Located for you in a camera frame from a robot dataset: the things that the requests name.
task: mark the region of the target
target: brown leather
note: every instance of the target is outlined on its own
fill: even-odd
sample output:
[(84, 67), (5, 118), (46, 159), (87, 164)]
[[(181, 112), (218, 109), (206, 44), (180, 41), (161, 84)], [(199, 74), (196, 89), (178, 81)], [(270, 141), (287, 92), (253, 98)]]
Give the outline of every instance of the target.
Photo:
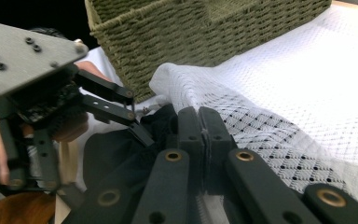
[(25, 192), (0, 200), (0, 224), (47, 224), (55, 212), (55, 197)]

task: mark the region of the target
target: metal plate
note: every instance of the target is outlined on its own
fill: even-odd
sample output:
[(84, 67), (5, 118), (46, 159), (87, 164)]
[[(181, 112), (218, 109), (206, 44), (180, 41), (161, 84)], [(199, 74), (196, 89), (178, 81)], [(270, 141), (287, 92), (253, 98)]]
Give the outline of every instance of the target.
[(53, 74), (88, 51), (82, 43), (0, 24), (0, 96)]

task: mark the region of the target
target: woven basket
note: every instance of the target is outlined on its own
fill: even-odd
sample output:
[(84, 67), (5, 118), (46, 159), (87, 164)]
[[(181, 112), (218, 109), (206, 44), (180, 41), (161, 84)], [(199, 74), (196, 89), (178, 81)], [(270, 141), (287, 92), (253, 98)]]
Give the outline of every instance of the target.
[(215, 66), (311, 21), (331, 0), (85, 0), (97, 38), (136, 102), (162, 63)]

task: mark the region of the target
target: white cloth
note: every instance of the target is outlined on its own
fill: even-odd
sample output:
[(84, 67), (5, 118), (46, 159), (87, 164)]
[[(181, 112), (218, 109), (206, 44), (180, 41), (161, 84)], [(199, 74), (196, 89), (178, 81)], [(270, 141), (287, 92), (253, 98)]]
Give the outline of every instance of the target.
[(150, 87), (176, 111), (217, 110), (291, 188), (324, 182), (358, 200), (358, 10), (332, 5), (216, 67), (165, 63)]

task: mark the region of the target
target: person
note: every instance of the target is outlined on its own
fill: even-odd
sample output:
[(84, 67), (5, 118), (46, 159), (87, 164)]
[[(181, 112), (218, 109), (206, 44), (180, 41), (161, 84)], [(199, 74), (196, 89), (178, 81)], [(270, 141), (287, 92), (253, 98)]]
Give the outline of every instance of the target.
[[(77, 67), (97, 77), (111, 81), (91, 62), (76, 63)], [(65, 121), (52, 138), (58, 142), (71, 142), (88, 129), (87, 113)], [(32, 133), (29, 125), (23, 127), (24, 136)], [(7, 154), (0, 134), (0, 192), (6, 196), (0, 201), (0, 223), (48, 223), (54, 215), (55, 198), (44, 192), (12, 191), (7, 189), (9, 168)]]

